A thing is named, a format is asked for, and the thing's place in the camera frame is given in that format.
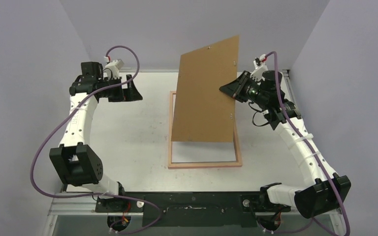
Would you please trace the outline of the brown cardboard backing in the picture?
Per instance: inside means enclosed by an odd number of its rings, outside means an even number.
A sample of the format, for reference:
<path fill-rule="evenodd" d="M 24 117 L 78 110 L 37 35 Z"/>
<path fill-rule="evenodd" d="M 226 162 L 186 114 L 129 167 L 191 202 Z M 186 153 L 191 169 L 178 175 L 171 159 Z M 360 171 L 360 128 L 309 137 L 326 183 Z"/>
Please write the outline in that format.
<path fill-rule="evenodd" d="M 239 36 L 181 55 L 173 142 L 233 141 L 235 101 L 219 89 L 237 77 Z"/>

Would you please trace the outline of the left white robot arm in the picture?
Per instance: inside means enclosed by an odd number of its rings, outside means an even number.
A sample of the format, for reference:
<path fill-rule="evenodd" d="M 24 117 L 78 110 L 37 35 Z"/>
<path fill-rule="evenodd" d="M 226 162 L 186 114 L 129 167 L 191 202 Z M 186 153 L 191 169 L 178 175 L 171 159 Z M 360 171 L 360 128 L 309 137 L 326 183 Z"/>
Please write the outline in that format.
<path fill-rule="evenodd" d="M 82 73 L 69 88 L 70 115 L 58 147 L 49 157 L 62 183 L 83 187 L 108 199 L 108 205 L 119 212 L 126 208 L 123 186 L 108 177 L 102 160 L 90 147 L 93 116 L 101 98 L 108 102 L 141 101 L 132 76 L 127 75 L 126 88 L 121 85 L 121 59 L 108 60 L 106 65 L 88 61 L 81 63 Z"/>

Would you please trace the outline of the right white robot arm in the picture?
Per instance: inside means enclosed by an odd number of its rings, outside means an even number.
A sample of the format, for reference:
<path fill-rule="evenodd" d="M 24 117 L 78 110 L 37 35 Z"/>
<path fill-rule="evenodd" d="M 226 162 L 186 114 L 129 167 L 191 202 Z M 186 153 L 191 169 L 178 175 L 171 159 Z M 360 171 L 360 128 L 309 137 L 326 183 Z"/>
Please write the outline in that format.
<path fill-rule="evenodd" d="M 340 208 L 351 188 L 346 175 L 340 176 L 322 156 L 313 135 L 305 127 L 296 105 L 285 98 L 281 89 L 283 74 L 273 70 L 262 73 L 261 79 L 243 71 L 234 81 L 219 88 L 234 100 L 255 104 L 278 133 L 293 155 L 305 185 L 293 187 L 273 183 L 261 187 L 259 206 L 270 211 L 277 205 L 297 209 L 304 218 L 312 218 Z"/>

